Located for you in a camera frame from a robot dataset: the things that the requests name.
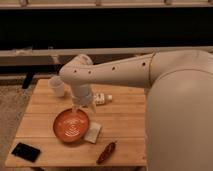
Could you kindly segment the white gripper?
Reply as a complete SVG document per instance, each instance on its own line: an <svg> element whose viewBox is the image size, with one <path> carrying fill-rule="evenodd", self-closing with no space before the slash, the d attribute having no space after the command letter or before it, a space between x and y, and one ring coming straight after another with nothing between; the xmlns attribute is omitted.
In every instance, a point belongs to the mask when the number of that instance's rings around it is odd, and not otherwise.
<svg viewBox="0 0 213 171"><path fill-rule="evenodd" d="M89 84L83 85L71 85L72 101L76 106L72 107L72 113L76 115L78 113L78 106L87 106L93 101L93 92ZM89 109L92 113L96 113L96 106L93 104L89 105Z"/></svg>

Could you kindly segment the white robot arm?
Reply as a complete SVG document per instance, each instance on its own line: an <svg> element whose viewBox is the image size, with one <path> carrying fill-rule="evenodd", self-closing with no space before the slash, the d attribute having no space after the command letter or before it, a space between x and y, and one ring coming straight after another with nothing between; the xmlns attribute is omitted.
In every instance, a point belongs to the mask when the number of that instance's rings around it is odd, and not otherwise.
<svg viewBox="0 0 213 171"><path fill-rule="evenodd" d="M78 55L60 77L78 105L92 100L93 83L147 88L148 171L213 171L213 54L167 51L98 65Z"/></svg>

